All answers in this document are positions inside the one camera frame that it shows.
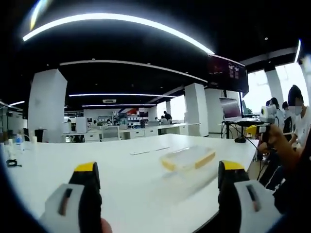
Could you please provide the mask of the person's right hand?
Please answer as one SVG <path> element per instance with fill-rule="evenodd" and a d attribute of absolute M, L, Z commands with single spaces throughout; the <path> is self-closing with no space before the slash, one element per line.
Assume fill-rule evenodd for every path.
<path fill-rule="evenodd" d="M 265 132 L 261 133 L 260 141 L 261 144 L 258 146 L 258 150 L 261 153 L 267 153 L 271 148 L 278 149 L 278 143 L 287 141 L 283 135 L 283 131 L 276 125 L 271 124 L 266 127 Z"/>

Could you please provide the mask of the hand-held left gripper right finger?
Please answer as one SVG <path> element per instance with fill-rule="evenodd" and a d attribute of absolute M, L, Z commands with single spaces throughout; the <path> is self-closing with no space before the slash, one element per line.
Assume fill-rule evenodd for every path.
<path fill-rule="evenodd" d="M 282 216 L 275 207 L 273 191 L 249 179 L 239 163 L 219 162 L 218 188 L 223 233 L 266 233 Z"/>

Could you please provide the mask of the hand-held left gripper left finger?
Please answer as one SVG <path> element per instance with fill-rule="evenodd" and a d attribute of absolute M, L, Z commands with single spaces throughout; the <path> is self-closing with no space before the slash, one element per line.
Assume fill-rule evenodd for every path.
<path fill-rule="evenodd" d="M 49 233 L 101 233 L 100 189 L 97 163 L 78 165 L 47 198 L 39 223 Z"/>

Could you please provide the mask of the person's left hand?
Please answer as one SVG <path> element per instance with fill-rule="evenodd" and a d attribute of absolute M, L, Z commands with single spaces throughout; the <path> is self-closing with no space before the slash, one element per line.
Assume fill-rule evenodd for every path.
<path fill-rule="evenodd" d="M 110 224 L 104 218 L 101 218 L 101 226 L 102 233 L 112 233 L 112 228 Z"/>

